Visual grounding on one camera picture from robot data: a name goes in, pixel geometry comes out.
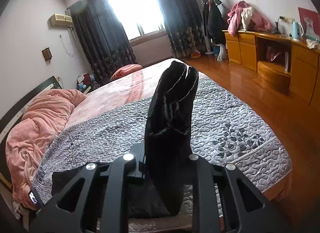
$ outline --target wooden desk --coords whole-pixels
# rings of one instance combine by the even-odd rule
[[[270,33],[238,31],[231,36],[224,31],[229,60],[258,72],[280,91],[297,94],[320,111],[320,50],[309,49],[303,41]],[[266,61],[266,44],[281,43],[291,55],[289,70]]]

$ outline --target red picture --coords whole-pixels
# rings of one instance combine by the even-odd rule
[[[312,40],[320,40],[320,15],[304,8],[298,8],[304,35]]]

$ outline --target silver bolt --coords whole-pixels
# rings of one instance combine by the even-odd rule
[[[123,159],[125,159],[126,161],[130,161],[134,158],[134,155],[133,154],[125,154],[123,156]]]
[[[232,163],[227,163],[227,164],[226,164],[226,168],[227,168],[228,170],[230,170],[230,171],[233,171],[233,170],[236,169],[236,166],[235,166],[234,164],[232,164]]]
[[[92,171],[94,170],[95,168],[97,167],[97,165],[95,163],[89,163],[86,165],[86,169],[89,170],[89,171]]]
[[[196,155],[196,154],[190,154],[190,155],[189,155],[189,159],[192,160],[192,161],[196,161],[196,160],[199,159],[199,156]]]

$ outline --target bed headboard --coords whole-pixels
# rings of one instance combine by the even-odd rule
[[[41,83],[20,99],[0,120],[0,182],[10,191],[12,191],[11,175],[5,158],[5,142],[8,133],[21,121],[22,115],[32,100],[42,91],[53,88],[61,89],[60,84],[54,76]]]

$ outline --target gray quilt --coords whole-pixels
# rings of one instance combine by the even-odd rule
[[[52,197],[53,172],[77,168],[86,162],[112,162],[128,153],[131,145],[141,142],[151,98],[110,110],[60,133],[45,152],[32,181],[44,203]],[[287,151],[262,118],[210,78],[199,80],[192,113],[191,148],[211,164],[233,162],[262,192],[292,169]],[[216,194],[222,215],[218,189]],[[184,217],[191,214],[192,187],[186,186],[177,216],[180,222],[172,227],[183,224]],[[158,223],[172,228],[165,220]],[[129,231],[162,228],[154,221],[131,220]]]

